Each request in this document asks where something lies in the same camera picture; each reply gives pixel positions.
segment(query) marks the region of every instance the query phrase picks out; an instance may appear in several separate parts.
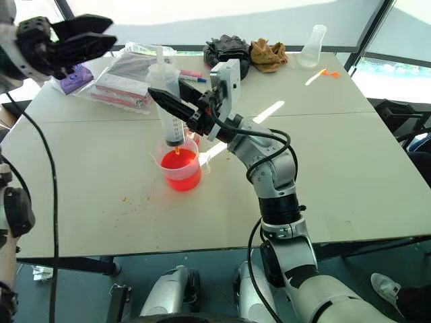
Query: robotic arm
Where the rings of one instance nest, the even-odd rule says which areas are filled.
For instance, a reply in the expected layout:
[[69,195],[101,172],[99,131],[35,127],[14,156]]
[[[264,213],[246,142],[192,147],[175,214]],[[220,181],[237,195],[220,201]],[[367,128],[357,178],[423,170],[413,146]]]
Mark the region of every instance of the robotic arm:
[[[74,65],[101,57],[117,41],[102,34],[112,24],[105,17],[81,15],[58,24],[36,17],[15,26],[13,0],[0,0],[0,8],[0,94],[28,77],[64,79]],[[51,29],[59,41],[51,39]],[[12,175],[5,162],[0,154],[0,321],[10,322],[18,304],[13,292],[17,242],[33,228],[34,215],[26,192],[7,187]]]
[[228,116],[239,96],[238,73],[238,62],[219,63],[211,70],[212,91],[204,94],[180,81],[181,98],[194,104],[196,111],[168,92],[153,88],[149,92],[163,109],[185,121],[190,130],[227,143],[228,150],[246,166],[247,178],[259,199],[261,227],[267,238],[260,247],[265,275],[273,286],[284,289],[299,321],[393,322],[343,283],[318,272],[301,214],[305,208],[296,198],[294,156],[288,150],[282,151],[283,144],[273,137],[279,131],[270,131],[238,114]]
[[[117,41],[102,34],[112,24],[105,17],[81,15],[57,24],[35,17],[15,26],[13,0],[0,0],[0,8],[0,94],[22,86],[28,77],[64,79],[74,65],[101,57]],[[51,40],[51,29],[59,41]]]

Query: measuring cup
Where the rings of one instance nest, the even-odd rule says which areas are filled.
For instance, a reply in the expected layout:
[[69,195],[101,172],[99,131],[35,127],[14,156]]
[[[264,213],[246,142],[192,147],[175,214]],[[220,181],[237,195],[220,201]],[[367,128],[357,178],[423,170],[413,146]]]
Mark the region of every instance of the measuring cup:
[[210,172],[209,158],[202,163],[206,165],[206,170],[203,171],[199,164],[199,150],[194,140],[185,137],[184,143],[179,148],[180,153],[176,155],[173,147],[160,142],[151,155],[161,169],[168,185],[174,190],[184,192],[196,187],[201,181],[201,175]]

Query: black cable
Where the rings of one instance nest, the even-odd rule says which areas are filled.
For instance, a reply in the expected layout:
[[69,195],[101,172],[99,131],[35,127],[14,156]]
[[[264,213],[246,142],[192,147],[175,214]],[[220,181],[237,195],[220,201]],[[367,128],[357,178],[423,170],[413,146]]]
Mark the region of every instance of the black cable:
[[294,159],[294,163],[296,167],[296,170],[295,170],[295,182],[296,182],[296,178],[298,177],[298,158],[296,157],[296,153],[292,146],[289,146],[289,151],[292,154],[292,158]]
[[284,144],[284,146],[283,146],[282,148],[280,148],[279,150],[277,150],[275,153],[272,153],[271,155],[269,155],[269,156],[267,156],[267,157],[265,157],[265,158],[263,158],[263,159],[261,159],[261,160],[257,161],[256,163],[254,163],[254,164],[253,164],[253,165],[252,165],[252,166],[247,170],[246,177],[247,177],[247,180],[248,180],[249,182],[251,182],[251,173],[253,172],[253,170],[254,170],[257,166],[259,166],[259,165],[261,165],[261,164],[263,164],[263,163],[265,163],[265,162],[268,162],[269,160],[273,159],[274,157],[277,157],[278,155],[280,155],[281,153],[283,153],[285,150],[287,150],[287,149],[289,148],[289,146],[290,146],[290,141],[291,141],[291,140],[290,140],[290,136],[289,136],[287,133],[285,133],[285,132],[283,132],[283,131],[281,131],[281,130],[270,129],[270,131],[271,131],[271,132],[273,132],[273,133],[278,133],[278,134],[280,134],[280,135],[285,136],[285,137],[286,137],[286,140],[284,140],[284,139],[282,139],[282,138],[280,138],[280,137],[278,137],[278,136],[275,136],[275,135],[272,135],[272,134],[269,134],[269,133],[262,133],[262,132],[260,132],[260,131],[250,131],[250,130],[237,129],[237,128],[231,127],[230,125],[228,125],[228,124],[224,123],[223,121],[221,121],[221,120],[217,117],[216,110],[215,110],[216,108],[215,108],[215,103],[214,103],[214,101],[215,101],[215,99],[210,97],[210,99],[209,99],[209,111],[210,111],[210,113],[211,113],[211,117],[212,117],[213,121],[214,121],[216,124],[218,124],[218,125],[220,126],[220,128],[223,128],[223,129],[225,129],[225,130],[227,130],[227,131],[231,131],[231,132],[233,132],[233,133],[238,133],[238,134],[240,134],[240,135],[248,135],[248,136],[255,136],[255,137],[270,138],[270,139],[273,139],[273,140],[279,141],[280,143],[283,143],[283,144]]
[[286,141],[284,143],[284,146],[280,149],[278,149],[275,153],[272,153],[271,155],[260,159],[259,161],[256,161],[248,170],[247,173],[245,174],[245,176],[247,177],[247,180],[249,182],[251,182],[251,173],[253,172],[253,170],[255,170],[255,168],[263,163],[266,163],[268,161],[270,161],[271,159],[277,157],[278,155],[282,154],[285,150],[287,150],[290,146],[290,136],[287,133],[284,133],[283,131],[280,130],[276,130],[276,129],[270,129],[270,131],[272,131],[273,133],[279,133],[283,136],[286,137]]
[[255,288],[256,294],[261,299],[263,305],[267,308],[268,312],[271,314],[272,318],[277,323],[283,323],[283,321],[280,319],[280,317],[277,315],[277,313],[274,312],[272,307],[268,304],[268,301],[265,299],[265,296],[263,296],[261,290],[259,289],[259,286],[256,283],[255,274],[253,274],[253,267],[251,266],[251,244],[253,242],[253,237],[255,236],[257,227],[261,224],[261,220],[259,219],[258,222],[256,222],[255,226],[252,228],[250,237],[248,238],[248,244],[247,244],[247,266],[248,266],[248,272],[250,273],[250,280],[253,284],[253,287]]
[[58,192],[57,192],[57,175],[55,172],[55,164],[53,155],[48,146],[48,142],[40,129],[40,127],[34,122],[34,120],[24,111],[22,110],[15,100],[10,96],[9,92],[6,92],[7,97],[11,100],[11,103],[22,113],[23,116],[27,118],[27,120],[33,125],[33,127],[37,130],[42,139],[43,145],[46,150],[46,154],[48,155],[49,162],[51,164],[51,174],[53,176],[53,231],[54,231],[54,258],[53,258],[53,277],[51,281],[51,297],[49,300],[49,322],[55,322],[55,297],[57,294],[57,276],[58,276],[58,261],[59,261],[59,219],[58,219]]
[[3,161],[9,165],[9,167],[11,168],[11,171],[13,172],[13,174],[15,175],[15,177],[18,179],[18,181],[20,182],[22,188],[24,189],[24,191],[26,192],[27,196],[28,196],[28,200],[30,201],[30,204],[32,202],[32,197],[30,196],[30,191],[28,190],[26,181],[22,178],[20,172],[15,168],[14,165],[12,165],[12,163],[7,160],[7,158],[5,156],[1,156],[1,158],[3,159]]

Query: syringe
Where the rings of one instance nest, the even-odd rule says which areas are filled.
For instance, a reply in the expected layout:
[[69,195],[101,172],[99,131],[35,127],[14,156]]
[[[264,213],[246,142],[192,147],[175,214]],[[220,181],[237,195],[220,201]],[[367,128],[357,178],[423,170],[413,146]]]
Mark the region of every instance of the syringe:
[[[147,82],[156,89],[164,89],[180,98],[180,87],[178,84],[180,71],[164,62],[163,48],[161,46],[157,47],[157,60],[157,64],[149,67]],[[184,143],[183,122],[158,105],[157,109],[162,121],[166,144],[174,147],[175,152],[179,154],[180,150],[178,146]]]

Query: brown glove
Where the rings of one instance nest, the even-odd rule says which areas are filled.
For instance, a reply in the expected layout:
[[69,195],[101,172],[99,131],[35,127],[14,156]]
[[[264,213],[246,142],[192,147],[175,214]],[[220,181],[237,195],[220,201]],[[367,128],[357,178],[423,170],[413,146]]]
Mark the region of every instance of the brown glove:
[[285,50],[286,47],[280,42],[269,46],[265,39],[260,38],[257,42],[251,42],[251,61],[260,72],[274,73],[288,62]]

